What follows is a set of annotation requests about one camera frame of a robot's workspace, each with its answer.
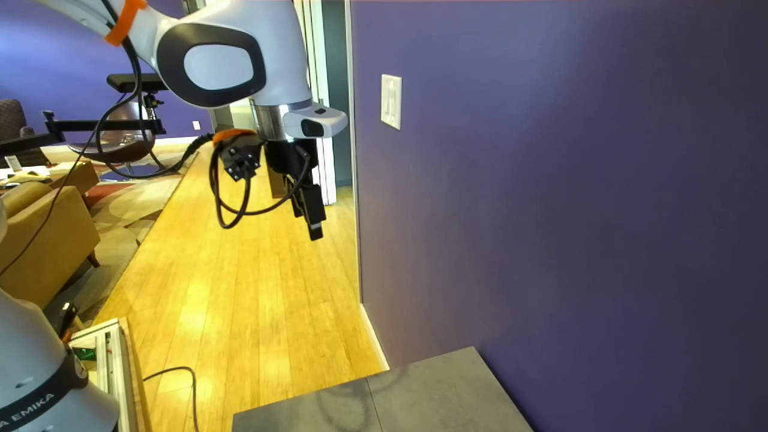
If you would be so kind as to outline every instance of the wooden floor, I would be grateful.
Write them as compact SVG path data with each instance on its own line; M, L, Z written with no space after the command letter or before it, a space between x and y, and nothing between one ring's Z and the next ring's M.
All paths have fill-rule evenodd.
M319 243L291 205L221 229L206 166L200 154L97 321L129 321L144 375L194 366L210 432L231 429L237 409L383 372L357 299L350 193L326 209ZM144 391L157 432L192 429L187 375Z

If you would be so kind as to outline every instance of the beige couch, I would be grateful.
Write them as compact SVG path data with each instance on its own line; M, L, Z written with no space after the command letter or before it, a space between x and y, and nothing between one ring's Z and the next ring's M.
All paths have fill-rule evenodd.
M81 189L65 185L56 205L53 196L56 189L44 181L3 193L8 235L0 239L0 288L39 307L49 307L87 258L97 263L99 232Z

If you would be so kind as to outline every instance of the light switch plate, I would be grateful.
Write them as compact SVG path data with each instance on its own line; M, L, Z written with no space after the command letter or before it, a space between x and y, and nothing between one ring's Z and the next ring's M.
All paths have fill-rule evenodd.
M383 75L383 123L401 130L403 78Z

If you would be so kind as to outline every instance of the purple wall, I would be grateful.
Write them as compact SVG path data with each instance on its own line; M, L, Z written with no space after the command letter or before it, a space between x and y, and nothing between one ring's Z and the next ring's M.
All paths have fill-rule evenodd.
M183 0L153 0L153 6L181 17ZM117 99L105 75L129 71L121 48L37 0L3 0L0 10L0 99L25 103L26 119L47 131L44 111L60 119L102 118ZM168 137L192 137L192 119L210 124L210 112L168 91L159 114Z
M539 429L768 429L768 5L354 11L392 365L477 346Z

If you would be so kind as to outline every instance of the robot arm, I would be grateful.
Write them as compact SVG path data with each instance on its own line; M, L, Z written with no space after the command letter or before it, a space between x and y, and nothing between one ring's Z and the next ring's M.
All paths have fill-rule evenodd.
M192 106L252 99L269 141L333 137L341 111L312 103L306 48L291 0L228 0L174 18L147 0L41 0L110 43L129 39Z

